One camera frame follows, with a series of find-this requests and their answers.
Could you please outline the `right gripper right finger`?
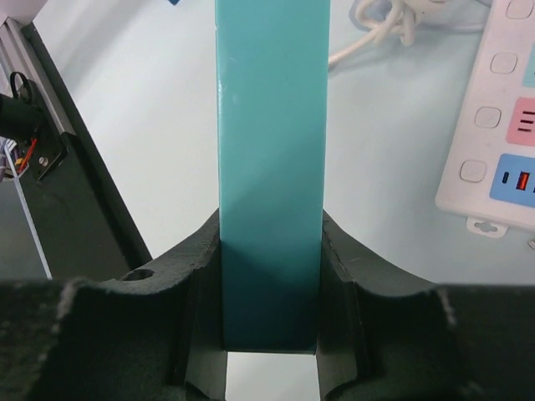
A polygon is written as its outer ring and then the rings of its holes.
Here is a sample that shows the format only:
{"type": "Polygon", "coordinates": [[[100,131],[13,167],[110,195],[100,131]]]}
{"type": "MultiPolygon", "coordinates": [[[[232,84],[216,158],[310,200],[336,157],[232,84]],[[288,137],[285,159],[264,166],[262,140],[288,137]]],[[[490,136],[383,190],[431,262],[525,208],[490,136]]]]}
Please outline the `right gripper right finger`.
{"type": "Polygon", "coordinates": [[[324,400],[531,400],[534,289],[435,284],[323,220],[324,400]]]}

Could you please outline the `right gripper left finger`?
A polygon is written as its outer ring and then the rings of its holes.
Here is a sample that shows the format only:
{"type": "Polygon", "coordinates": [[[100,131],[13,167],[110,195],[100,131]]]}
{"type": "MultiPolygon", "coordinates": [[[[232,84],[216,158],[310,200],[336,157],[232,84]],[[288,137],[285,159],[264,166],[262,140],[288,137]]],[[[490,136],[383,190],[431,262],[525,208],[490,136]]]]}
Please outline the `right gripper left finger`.
{"type": "Polygon", "coordinates": [[[119,280],[1,285],[4,400],[222,400],[219,217],[119,280]]]}

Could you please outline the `white long power strip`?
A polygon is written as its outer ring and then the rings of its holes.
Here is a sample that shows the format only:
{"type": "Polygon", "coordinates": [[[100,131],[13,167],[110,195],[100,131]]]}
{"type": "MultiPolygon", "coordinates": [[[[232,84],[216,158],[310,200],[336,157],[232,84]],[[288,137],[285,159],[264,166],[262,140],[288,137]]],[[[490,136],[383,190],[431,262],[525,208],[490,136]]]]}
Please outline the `white long power strip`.
{"type": "Polygon", "coordinates": [[[534,230],[532,1],[492,2],[435,203],[484,236],[534,230]]]}

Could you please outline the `teal rectangular power strip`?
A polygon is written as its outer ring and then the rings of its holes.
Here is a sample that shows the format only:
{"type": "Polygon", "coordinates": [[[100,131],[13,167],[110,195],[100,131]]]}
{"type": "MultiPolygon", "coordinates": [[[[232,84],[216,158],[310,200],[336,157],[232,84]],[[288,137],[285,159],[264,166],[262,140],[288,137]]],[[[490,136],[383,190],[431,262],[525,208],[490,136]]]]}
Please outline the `teal rectangular power strip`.
{"type": "Polygon", "coordinates": [[[223,334],[234,352],[316,348],[329,11],[216,4],[223,334]]]}

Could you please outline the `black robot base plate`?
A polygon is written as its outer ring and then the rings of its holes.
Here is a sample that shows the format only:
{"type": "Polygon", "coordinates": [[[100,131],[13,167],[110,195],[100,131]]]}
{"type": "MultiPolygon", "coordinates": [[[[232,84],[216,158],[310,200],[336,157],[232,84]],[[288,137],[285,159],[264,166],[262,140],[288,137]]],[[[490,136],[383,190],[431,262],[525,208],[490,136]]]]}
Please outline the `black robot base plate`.
{"type": "Polygon", "coordinates": [[[45,74],[45,91],[66,116],[66,155],[23,192],[55,280],[121,278],[152,257],[34,24],[22,34],[45,74]]]}

